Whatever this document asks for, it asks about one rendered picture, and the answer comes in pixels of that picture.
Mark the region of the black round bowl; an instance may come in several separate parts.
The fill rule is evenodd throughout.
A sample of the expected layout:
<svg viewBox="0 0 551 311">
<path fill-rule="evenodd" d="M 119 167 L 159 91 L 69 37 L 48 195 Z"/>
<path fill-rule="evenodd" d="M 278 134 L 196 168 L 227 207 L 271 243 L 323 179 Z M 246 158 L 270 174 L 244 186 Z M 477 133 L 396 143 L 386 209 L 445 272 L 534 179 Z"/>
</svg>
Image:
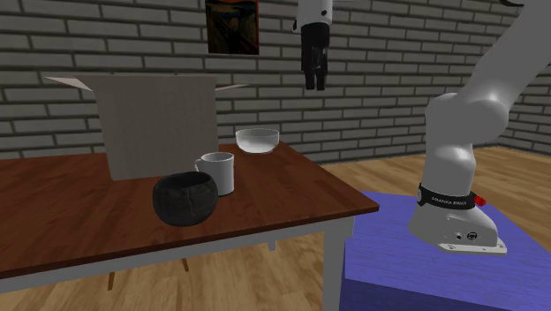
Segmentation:
<svg viewBox="0 0 551 311">
<path fill-rule="evenodd" d="M 176 173 L 160 179 L 152 193 L 157 216 L 166 224 L 200 224 L 214 212 L 218 189 L 210 175 L 200 171 Z"/>
</svg>

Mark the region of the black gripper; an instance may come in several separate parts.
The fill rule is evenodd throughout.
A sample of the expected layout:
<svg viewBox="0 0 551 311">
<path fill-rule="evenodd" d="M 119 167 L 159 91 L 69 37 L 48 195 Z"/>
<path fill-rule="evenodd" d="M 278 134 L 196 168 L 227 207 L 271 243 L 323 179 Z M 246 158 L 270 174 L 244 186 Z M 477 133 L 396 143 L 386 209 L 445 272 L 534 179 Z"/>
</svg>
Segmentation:
<svg viewBox="0 0 551 311">
<path fill-rule="evenodd" d="M 327 50 L 330 39 L 330 26 L 324 22 L 314 22 L 300 28 L 301 36 L 301 70 L 305 72 L 307 90 L 316 87 L 325 89 L 328 69 Z"/>
</svg>

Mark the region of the clear glass bowl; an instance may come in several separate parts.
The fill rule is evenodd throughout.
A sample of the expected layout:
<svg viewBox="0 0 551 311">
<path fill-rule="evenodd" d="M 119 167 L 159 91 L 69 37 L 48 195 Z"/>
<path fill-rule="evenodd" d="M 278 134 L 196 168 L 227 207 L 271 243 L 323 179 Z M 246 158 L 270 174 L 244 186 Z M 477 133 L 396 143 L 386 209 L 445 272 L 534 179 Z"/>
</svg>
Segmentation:
<svg viewBox="0 0 551 311">
<path fill-rule="evenodd" d="M 242 129 L 235 135 L 238 147 L 249 154 L 270 153 L 279 143 L 279 132 L 274 129 Z"/>
</svg>

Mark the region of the brown wooden table white frame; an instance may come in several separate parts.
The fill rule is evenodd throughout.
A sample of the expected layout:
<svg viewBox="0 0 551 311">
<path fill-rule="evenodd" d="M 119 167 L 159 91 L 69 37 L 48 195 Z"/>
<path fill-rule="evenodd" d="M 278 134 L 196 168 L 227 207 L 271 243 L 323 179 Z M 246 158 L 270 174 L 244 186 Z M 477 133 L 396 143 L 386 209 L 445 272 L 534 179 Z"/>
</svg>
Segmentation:
<svg viewBox="0 0 551 311">
<path fill-rule="evenodd" d="M 0 293 L 324 233 L 323 311 L 338 311 L 354 219 L 379 206 L 293 148 L 234 144 L 235 189 L 203 223 L 174 227 L 154 178 L 114 181 L 103 154 L 0 160 Z"/>
</svg>

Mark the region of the dark orange wall picture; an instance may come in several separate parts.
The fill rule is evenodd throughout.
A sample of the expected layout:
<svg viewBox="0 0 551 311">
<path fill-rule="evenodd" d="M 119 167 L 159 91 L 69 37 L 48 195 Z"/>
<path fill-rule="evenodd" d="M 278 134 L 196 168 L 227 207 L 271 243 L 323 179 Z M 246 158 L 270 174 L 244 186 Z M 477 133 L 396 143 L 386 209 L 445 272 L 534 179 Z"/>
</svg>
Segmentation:
<svg viewBox="0 0 551 311">
<path fill-rule="evenodd" d="M 209 54 L 260 54 L 258 0 L 204 0 Z"/>
</svg>

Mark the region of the white mug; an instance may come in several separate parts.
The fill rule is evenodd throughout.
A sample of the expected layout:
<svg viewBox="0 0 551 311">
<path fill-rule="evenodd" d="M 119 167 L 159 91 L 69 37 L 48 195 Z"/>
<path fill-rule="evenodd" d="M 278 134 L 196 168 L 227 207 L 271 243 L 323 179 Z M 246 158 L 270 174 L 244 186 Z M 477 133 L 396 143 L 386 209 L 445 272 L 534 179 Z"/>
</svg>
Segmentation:
<svg viewBox="0 0 551 311">
<path fill-rule="evenodd" d="M 205 154 L 195 160 L 195 169 L 211 176 L 219 196 L 228 195 L 234 191 L 234 155 L 232 153 Z"/>
</svg>

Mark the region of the blue robot stand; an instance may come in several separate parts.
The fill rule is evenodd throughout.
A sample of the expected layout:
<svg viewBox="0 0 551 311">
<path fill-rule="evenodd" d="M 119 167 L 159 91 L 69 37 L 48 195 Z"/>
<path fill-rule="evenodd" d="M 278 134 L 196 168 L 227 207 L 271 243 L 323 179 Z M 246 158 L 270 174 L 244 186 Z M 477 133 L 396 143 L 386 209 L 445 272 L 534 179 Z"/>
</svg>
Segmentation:
<svg viewBox="0 0 551 311">
<path fill-rule="evenodd" d="M 412 236 L 412 196 L 367 193 L 345 246 L 340 311 L 551 311 L 551 253 L 491 205 L 504 256 L 450 254 Z"/>
</svg>

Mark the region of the open grey cardboard box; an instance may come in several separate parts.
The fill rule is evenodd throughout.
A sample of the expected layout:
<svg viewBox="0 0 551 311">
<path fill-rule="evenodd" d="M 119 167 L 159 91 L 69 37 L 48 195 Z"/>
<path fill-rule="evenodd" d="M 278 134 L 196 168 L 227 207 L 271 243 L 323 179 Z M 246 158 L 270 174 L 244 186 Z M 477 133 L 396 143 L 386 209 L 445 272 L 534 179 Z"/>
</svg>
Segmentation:
<svg viewBox="0 0 551 311">
<path fill-rule="evenodd" d="M 219 149 L 214 75 L 81 73 L 49 79 L 94 94 L 114 180 L 191 171 L 197 158 Z"/>
</svg>

